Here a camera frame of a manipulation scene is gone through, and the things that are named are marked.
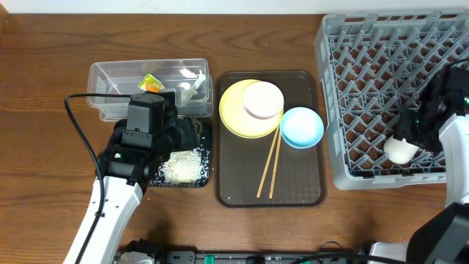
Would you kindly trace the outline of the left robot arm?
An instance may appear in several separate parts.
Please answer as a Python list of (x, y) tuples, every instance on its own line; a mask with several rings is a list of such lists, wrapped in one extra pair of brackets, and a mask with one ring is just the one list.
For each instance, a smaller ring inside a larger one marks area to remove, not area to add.
[(200, 143), (200, 125), (180, 117), (174, 92), (127, 95), (128, 115), (114, 126), (100, 154), (96, 154), (64, 99), (70, 121), (91, 155), (96, 179), (84, 219), (65, 258), (66, 263), (111, 263), (130, 217), (148, 183), (174, 152)]

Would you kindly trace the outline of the yellow plate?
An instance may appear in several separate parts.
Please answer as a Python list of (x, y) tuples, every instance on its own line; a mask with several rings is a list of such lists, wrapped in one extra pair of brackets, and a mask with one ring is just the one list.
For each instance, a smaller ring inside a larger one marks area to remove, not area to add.
[(248, 114), (242, 104), (245, 88), (260, 80), (246, 79), (232, 84), (221, 96), (219, 114), (222, 123), (233, 134), (247, 138), (256, 139), (268, 135), (274, 131), (280, 123), (284, 108), (273, 118), (260, 120)]

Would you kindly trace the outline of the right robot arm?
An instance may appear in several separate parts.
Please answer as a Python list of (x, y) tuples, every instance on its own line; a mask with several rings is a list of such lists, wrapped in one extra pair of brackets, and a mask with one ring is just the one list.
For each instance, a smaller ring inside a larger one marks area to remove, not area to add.
[(468, 262), (468, 70), (452, 62), (421, 92), (418, 110), (399, 116), (384, 151), (395, 164), (417, 150), (443, 153), (446, 166), (444, 209), (407, 243), (375, 242), (369, 255), (407, 263)]

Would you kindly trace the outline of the white pink bowl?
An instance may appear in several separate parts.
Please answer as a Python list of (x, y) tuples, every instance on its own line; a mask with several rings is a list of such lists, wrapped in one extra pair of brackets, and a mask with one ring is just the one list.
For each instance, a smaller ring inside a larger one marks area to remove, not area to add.
[(282, 91), (266, 81), (249, 84), (242, 97), (244, 110), (252, 117), (267, 120), (278, 115), (284, 107)]

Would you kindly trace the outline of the wooden chopstick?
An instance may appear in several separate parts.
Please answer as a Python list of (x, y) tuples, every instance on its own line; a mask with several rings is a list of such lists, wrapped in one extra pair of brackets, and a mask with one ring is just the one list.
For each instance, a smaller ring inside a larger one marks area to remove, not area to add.
[(277, 137), (276, 137), (276, 154), (274, 158), (274, 165), (273, 165), (273, 173), (272, 173), (272, 180), (270, 184), (270, 192), (269, 192), (269, 198), (273, 198), (273, 193), (274, 193), (274, 188), (275, 188), (275, 181), (276, 181), (276, 174), (277, 174), (277, 167), (278, 167), (278, 157), (279, 157), (279, 152), (280, 152), (280, 146), (281, 146), (281, 132), (279, 128), (277, 128)]
[(269, 153), (267, 155), (265, 168), (263, 170), (262, 177), (261, 177), (261, 180), (260, 180), (260, 183), (259, 183), (259, 188), (258, 188), (258, 191), (257, 191), (257, 194), (256, 194), (256, 198), (258, 198), (258, 199), (261, 197), (263, 185), (265, 183), (265, 177), (267, 175), (267, 171), (268, 171), (268, 168), (269, 168), (269, 165), (270, 165), (270, 160), (271, 160), (271, 157), (272, 157), (272, 154), (273, 154), (274, 147), (276, 145), (278, 132), (279, 132), (279, 128), (277, 127), (276, 130), (275, 130), (275, 133), (274, 133), (274, 137), (273, 137), (273, 140), (272, 140), (272, 143), (271, 143), (271, 146), (270, 146)]

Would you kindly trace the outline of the white cup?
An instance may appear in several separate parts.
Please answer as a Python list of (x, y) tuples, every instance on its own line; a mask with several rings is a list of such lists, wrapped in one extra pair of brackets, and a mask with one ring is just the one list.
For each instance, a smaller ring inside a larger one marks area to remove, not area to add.
[(391, 137), (386, 140), (383, 150), (388, 159), (395, 164), (406, 164), (417, 153), (419, 147), (407, 143), (406, 139), (398, 140)]

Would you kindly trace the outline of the light blue bowl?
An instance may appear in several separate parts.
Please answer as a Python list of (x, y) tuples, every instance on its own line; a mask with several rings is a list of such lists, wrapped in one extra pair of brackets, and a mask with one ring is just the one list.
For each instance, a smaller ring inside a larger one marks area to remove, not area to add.
[(283, 140), (295, 149), (307, 149), (317, 145), (322, 140), (324, 128), (318, 113), (306, 107), (288, 110), (280, 123)]

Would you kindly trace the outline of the green orange snack wrapper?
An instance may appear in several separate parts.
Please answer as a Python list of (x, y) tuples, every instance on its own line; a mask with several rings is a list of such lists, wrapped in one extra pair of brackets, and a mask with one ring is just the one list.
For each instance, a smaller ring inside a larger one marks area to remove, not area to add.
[(150, 73), (140, 81), (138, 88), (145, 92), (160, 92), (165, 89), (164, 85)]

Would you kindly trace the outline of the clear plastic wrapper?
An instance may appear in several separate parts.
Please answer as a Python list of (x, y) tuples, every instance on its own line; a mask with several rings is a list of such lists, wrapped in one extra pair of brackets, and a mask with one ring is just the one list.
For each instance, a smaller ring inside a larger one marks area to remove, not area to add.
[(201, 70), (199, 70), (198, 74), (195, 74), (187, 68), (181, 69), (180, 73), (186, 78), (196, 79), (192, 84), (182, 82), (178, 85), (181, 97), (180, 106), (187, 106), (190, 99), (199, 93), (197, 89), (202, 85), (202, 82), (206, 80), (206, 75), (203, 74)]

